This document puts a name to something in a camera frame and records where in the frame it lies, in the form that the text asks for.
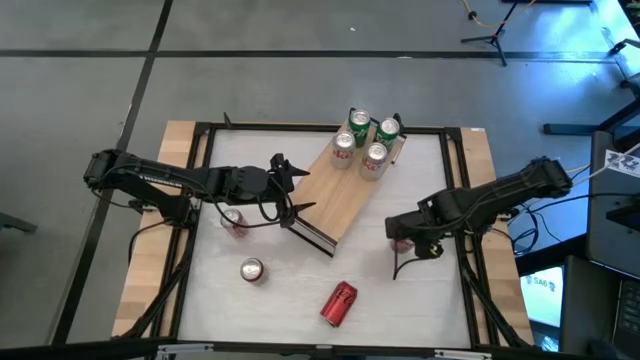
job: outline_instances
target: black cable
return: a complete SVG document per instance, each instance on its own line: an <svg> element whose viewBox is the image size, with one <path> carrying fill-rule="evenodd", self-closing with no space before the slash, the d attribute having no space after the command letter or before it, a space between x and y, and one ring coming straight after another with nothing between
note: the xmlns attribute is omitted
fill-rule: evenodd
<svg viewBox="0 0 640 360"><path fill-rule="evenodd" d="M109 199L105 198L104 196L102 196L102 195L98 194L98 193L96 192L96 190L94 190L94 189L91 189L91 193L92 193L93 195L95 195L98 199L100 199L100 200L104 200L104 201L108 202L108 203L109 203L109 204L111 204L111 205L114 205L114 206L117 206L117 207L121 207L121 208L124 208L124 209L133 209L133 207L131 207L131 206L129 206L129 205L118 204L117 202L113 202L113 201L111 201L111 200L109 200Z"/></svg>
<svg viewBox="0 0 640 360"><path fill-rule="evenodd" d="M528 254L533 249L533 247L538 243L538 236L540 235L540 232L538 230L538 220L536 219L535 216L533 216L531 212L529 212L528 214L531 217L531 220L533 221L534 228L524 231L522 234L518 235L515 239L513 239L513 250L514 250L513 253L514 255L517 255L517 256ZM519 240L522 240L531 234L533 234L533 240L531 240L531 244L524 250L516 251L515 250L516 243Z"/></svg>
<svg viewBox="0 0 640 360"><path fill-rule="evenodd" d="M634 196L634 197L639 197L640 194L633 194L633 193L597 193L597 194L580 195L580 196L575 196L575 197L568 198L568 199L554 201L552 203L543 205L543 206L541 206L541 207L539 207L537 209L530 210L530 212L538 212L538 211L540 211L542 209L548 208L549 206L558 205L558 204L562 204L562 203L573 201L573 200L584 199L584 198L592 198L592 197L598 197L598 196Z"/></svg>
<svg viewBox="0 0 640 360"><path fill-rule="evenodd" d="M495 231L497 233L500 233L500 234L506 236L511 241L511 243L513 244L513 242L514 242L513 238L506 231L502 231L502 230L496 229L494 227L491 228L491 231Z"/></svg>
<svg viewBox="0 0 640 360"><path fill-rule="evenodd" d="M571 181L573 181L575 178L577 178L577 177L578 177L578 175L582 174L582 173L583 173L583 172L585 172L586 170L589 170L589 167L591 167L591 166L587 166L586 168L584 168L584 169L582 169L582 170L578 171L577 173L575 173L575 174L571 177Z"/></svg>
<svg viewBox="0 0 640 360"><path fill-rule="evenodd" d="M398 275L398 244L395 243L395 240L391 240L394 241L393 244L393 280L396 279L396 275Z"/></svg>
<svg viewBox="0 0 640 360"><path fill-rule="evenodd" d="M429 260L429 259L415 258L415 259L407 260L407 261L403 262L402 264L400 264L400 266L398 266L398 268L396 269L396 271L393 274L393 280L396 279L396 277L398 276L398 273L400 272L400 270L402 270L403 267L411 264L412 262L421 261L421 260Z"/></svg>
<svg viewBox="0 0 640 360"><path fill-rule="evenodd" d="M260 209L260 214L263 218L267 219L267 221L277 221L280 218L280 211L276 211L276 216L273 218L267 215L267 212L264 211L264 207L262 206L262 200L260 200L260 196L256 196L256 201L258 202L258 209Z"/></svg>
<svg viewBox="0 0 640 360"><path fill-rule="evenodd" d="M544 229L547 231L547 234L551 235L552 238L556 239L557 242L561 243L562 240L560 240L557 236L553 235L551 231L549 231L549 228L547 227L547 222L544 219L544 215L540 213L533 213L533 214L540 216L540 220L542 220L542 226L544 226Z"/></svg>
<svg viewBox="0 0 640 360"><path fill-rule="evenodd" d="M156 226L160 226L160 225L163 225L163 224L167 224L169 222L171 222L171 221L170 220L162 220L162 221L160 221L158 223L151 224L149 226L145 226L145 227L139 229L138 231L136 231L135 233L133 233L133 236L131 236L131 240L129 241L129 258L128 258L129 261L128 261L128 264L131 264L131 258L133 256L133 246L134 246L134 244L136 242L136 238L138 237L138 235L140 235L140 233L142 233L144 231L147 231L147 230L149 230L151 228L154 228Z"/></svg>

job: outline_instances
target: red soda can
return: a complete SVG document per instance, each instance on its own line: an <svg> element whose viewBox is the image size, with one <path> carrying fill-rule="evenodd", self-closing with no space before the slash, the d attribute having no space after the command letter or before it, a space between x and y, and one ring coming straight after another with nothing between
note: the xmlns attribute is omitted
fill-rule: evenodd
<svg viewBox="0 0 640 360"><path fill-rule="evenodd" d="M325 319L329 325L338 327L347 316L347 312L351 308L351 305L356 301L358 296L358 289L347 284L346 281L341 281L336 289L333 290L333 294L324 304L320 315Z"/></svg>
<svg viewBox="0 0 640 360"><path fill-rule="evenodd" d="M244 219L244 216L242 216L240 211L236 209L227 209L223 214L234 223L247 225L247 221ZM220 225L222 225L222 227L225 228L225 230L227 230L227 232L236 239L244 237L245 235L247 235L247 233L249 233L249 229L233 224L227 221L227 219L225 219L224 217L220 217Z"/></svg>

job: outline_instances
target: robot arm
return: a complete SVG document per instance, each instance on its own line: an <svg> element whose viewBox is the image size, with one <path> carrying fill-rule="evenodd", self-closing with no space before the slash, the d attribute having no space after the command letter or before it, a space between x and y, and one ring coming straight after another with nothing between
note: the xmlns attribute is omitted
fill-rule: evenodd
<svg viewBox="0 0 640 360"><path fill-rule="evenodd" d="M532 198L569 193L571 179L555 160L531 161L519 172L475 187L437 192L418 202L418 210L385 219L389 239L411 239L420 258L442 255L440 239L456 231L484 233L498 214Z"/></svg>
<svg viewBox="0 0 640 360"><path fill-rule="evenodd" d="M289 164L282 154L271 158L269 170L254 166L184 169L119 150L104 150L93 154L84 181L94 191L119 189L136 198L138 206L155 206L165 220L178 227L191 225L190 197L229 205L274 202L278 211L275 221L289 227L297 212L314 204L293 205L288 195L294 190L293 177L308 174ZM151 183L186 188L188 196L169 195Z"/></svg>

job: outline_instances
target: can on its side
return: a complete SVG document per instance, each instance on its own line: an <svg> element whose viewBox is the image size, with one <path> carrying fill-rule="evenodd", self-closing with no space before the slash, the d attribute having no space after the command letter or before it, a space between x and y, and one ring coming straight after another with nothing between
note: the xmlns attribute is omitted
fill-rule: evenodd
<svg viewBox="0 0 640 360"><path fill-rule="evenodd" d="M356 301L358 296L358 289L349 285L346 281L341 281L338 286L324 304L320 316L325 319L329 325L338 327L342 324L347 312L351 309L351 306Z"/></svg>
<svg viewBox="0 0 640 360"><path fill-rule="evenodd" d="M240 276L254 285L260 285L267 279L267 271L262 261L256 258L248 258L240 265Z"/></svg>
<svg viewBox="0 0 640 360"><path fill-rule="evenodd" d="M348 168L353 162L356 139L350 132L341 131L333 137L333 156L331 164L338 169Z"/></svg>
<svg viewBox="0 0 640 360"><path fill-rule="evenodd" d="M349 132L356 138L356 147L360 148L364 145L369 133L369 125L371 117L364 110L354 110L349 115Z"/></svg>
<svg viewBox="0 0 640 360"><path fill-rule="evenodd" d="M224 216L226 216L227 218L229 218L229 220L233 221L234 223L237 224L241 224L241 225L247 225L247 221L244 219L244 216L242 216L242 213L240 212L240 210L237 209L227 209L223 212ZM220 225L222 225L222 227L227 230L227 232L233 236L236 239L242 238L244 236L246 236L249 233L249 229L248 228L243 228L241 226L238 226L234 223L231 223L229 221L227 221L227 219L225 219L224 217L220 217Z"/></svg>
<svg viewBox="0 0 640 360"><path fill-rule="evenodd" d="M400 132L400 123L394 118L386 118L380 123L374 137L375 142L379 142L387 148L387 152L391 152L393 144Z"/></svg>
<svg viewBox="0 0 640 360"><path fill-rule="evenodd" d="M382 176L384 162L387 160L387 148L380 143L371 143L362 156L360 176L365 180L378 180Z"/></svg>

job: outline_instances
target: coca-cola can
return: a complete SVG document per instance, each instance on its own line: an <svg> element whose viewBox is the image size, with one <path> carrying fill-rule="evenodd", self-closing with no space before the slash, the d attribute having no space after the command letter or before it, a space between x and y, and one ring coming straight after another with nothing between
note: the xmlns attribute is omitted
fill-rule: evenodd
<svg viewBox="0 0 640 360"><path fill-rule="evenodd" d="M266 281L267 271L262 261L256 258L249 258L240 265L240 276L246 282L259 285Z"/></svg>
<svg viewBox="0 0 640 360"><path fill-rule="evenodd" d="M227 209L223 212L224 216L226 216L229 220L233 221L229 222L224 217L220 217L220 225L222 225L227 232L236 239L244 237L249 233L249 229L238 226L236 224L247 225L247 221L242 216L242 213L237 209Z"/></svg>
<svg viewBox="0 0 640 360"><path fill-rule="evenodd" d="M391 250L396 251L398 254L404 254L413 249L415 246L416 244L414 244L413 241L409 239L389 241L389 247L391 248Z"/></svg>
<svg viewBox="0 0 640 360"><path fill-rule="evenodd" d="M327 300L327 303L320 311L320 316L333 327L342 324L342 320L347 316L347 312L351 309L351 305L356 301L358 289L349 285L346 281L341 281L333 294Z"/></svg>
<svg viewBox="0 0 640 360"><path fill-rule="evenodd" d="M331 164L338 169L351 166L356 150L356 138L353 134L341 131L333 137L333 156Z"/></svg>

